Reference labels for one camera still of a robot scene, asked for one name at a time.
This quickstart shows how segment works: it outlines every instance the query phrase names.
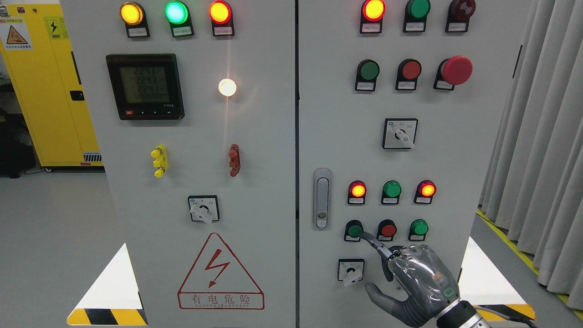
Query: green push button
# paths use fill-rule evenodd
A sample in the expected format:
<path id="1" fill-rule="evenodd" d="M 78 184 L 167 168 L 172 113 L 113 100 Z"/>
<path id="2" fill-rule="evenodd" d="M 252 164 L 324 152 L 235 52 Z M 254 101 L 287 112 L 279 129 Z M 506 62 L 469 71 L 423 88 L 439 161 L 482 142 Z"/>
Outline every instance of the green push button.
<path id="1" fill-rule="evenodd" d="M 348 228 L 348 235 L 352 238 L 358 238 L 359 233 L 361 233 L 362 231 L 363 231 L 362 227 L 358 225 L 353 225 L 350 228 Z"/>
<path id="2" fill-rule="evenodd" d="M 387 195 L 387 197 L 399 197 L 401 194 L 401 185 L 396 181 L 389 181 L 385 183 L 382 191 L 385 193 L 385 195 Z"/>
<path id="3" fill-rule="evenodd" d="M 365 80 L 374 80 L 379 73 L 378 64 L 374 61 L 364 63 L 360 68 L 360 76 Z"/>
<path id="4" fill-rule="evenodd" d="M 431 9 L 429 0 L 409 0 L 407 3 L 407 14 L 413 19 L 422 19 Z"/>
<path id="5" fill-rule="evenodd" d="M 448 289 L 446 289 L 446 290 L 443 292 L 443 294 L 444 294 L 446 297 L 450 297 L 451 295 L 453 295 L 453 294 L 454 294 L 454 290 L 453 290 L 451 287 L 449 287 Z"/>
<path id="6" fill-rule="evenodd" d="M 423 236 L 429 231 L 429 226 L 425 220 L 415 220 L 411 224 L 411 230 L 417 236 Z"/>

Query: lightning bolt symbol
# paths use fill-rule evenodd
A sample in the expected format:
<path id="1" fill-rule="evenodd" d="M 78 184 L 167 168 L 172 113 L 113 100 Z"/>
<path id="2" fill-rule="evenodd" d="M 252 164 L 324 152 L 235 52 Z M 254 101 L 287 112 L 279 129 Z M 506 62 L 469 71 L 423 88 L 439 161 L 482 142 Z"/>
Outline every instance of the lightning bolt symbol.
<path id="1" fill-rule="evenodd" d="M 215 265 L 215 266 L 214 266 L 214 265 L 212 265 L 212 264 L 213 264 L 213 262 L 214 262 L 214 261 L 217 259 L 217 257 L 219 257 L 219 255 L 221 254 L 221 252 L 222 252 L 222 250 L 220 250 L 220 249 L 217 249 L 217 250 L 215 250 L 215 254 L 214 254 L 214 255 L 213 255 L 213 257 L 210 259 L 210 261 L 209 261 L 209 264 L 207 264 L 207 265 L 206 265 L 205 271 L 206 271 L 206 270 L 211 270 L 211 269 L 214 269 L 214 268 L 218 268 L 218 267 L 223 267 L 223 268 L 222 268 L 222 269 L 219 271 L 219 274 L 218 274 L 218 275 L 215 277 L 215 279 L 213 279 L 213 280 L 211 280 L 211 281 L 209 282 L 209 288 L 210 288 L 210 287 L 213 287 L 213 286 L 216 284 L 216 280 L 217 280 L 217 278 L 219 278 L 219 276 L 220 276 L 220 275 L 223 273 L 224 269 L 226 269 L 226 268 L 229 266 L 229 264 L 231 264 L 231 262 L 227 262 L 227 263 L 217 264 L 217 265 Z"/>

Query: lcd display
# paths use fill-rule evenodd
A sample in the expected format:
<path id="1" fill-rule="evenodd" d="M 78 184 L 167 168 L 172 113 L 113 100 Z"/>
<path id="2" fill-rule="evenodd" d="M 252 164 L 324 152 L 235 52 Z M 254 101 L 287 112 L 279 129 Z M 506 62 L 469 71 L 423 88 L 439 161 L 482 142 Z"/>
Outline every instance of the lcd display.
<path id="1" fill-rule="evenodd" d="M 120 77 L 127 103 L 170 102 L 164 67 L 120 67 Z"/>

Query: yellow terminal connector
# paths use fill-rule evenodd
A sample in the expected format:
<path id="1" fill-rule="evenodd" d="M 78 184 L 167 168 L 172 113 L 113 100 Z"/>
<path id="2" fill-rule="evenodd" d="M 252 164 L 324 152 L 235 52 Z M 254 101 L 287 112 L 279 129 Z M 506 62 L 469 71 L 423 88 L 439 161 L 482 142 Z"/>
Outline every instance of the yellow terminal connector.
<path id="1" fill-rule="evenodd" d="M 166 157 L 166 147 L 160 144 L 152 150 L 150 156 L 154 158 L 152 164 L 157 169 L 154 172 L 155 177 L 162 177 L 168 169 L 168 157 Z"/>

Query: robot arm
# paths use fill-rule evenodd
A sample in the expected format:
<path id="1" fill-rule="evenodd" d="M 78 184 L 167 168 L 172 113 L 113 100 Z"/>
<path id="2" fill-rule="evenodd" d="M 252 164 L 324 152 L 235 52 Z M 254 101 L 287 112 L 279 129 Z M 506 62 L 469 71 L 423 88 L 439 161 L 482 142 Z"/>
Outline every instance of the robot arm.
<path id="1" fill-rule="evenodd" d="M 436 317 L 439 328 L 490 328 L 470 303 L 459 298 L 456 279 L 427 245 L 412 245 L 391 252 L 367 232 L 360 237 L 381 255 L 387 280 L 386 271 L 390 271 L 409 295 L 407 300 L 399 301 L 368 282 L 368 296 L 379 308 L 409 327 L 421 327 Z"/>

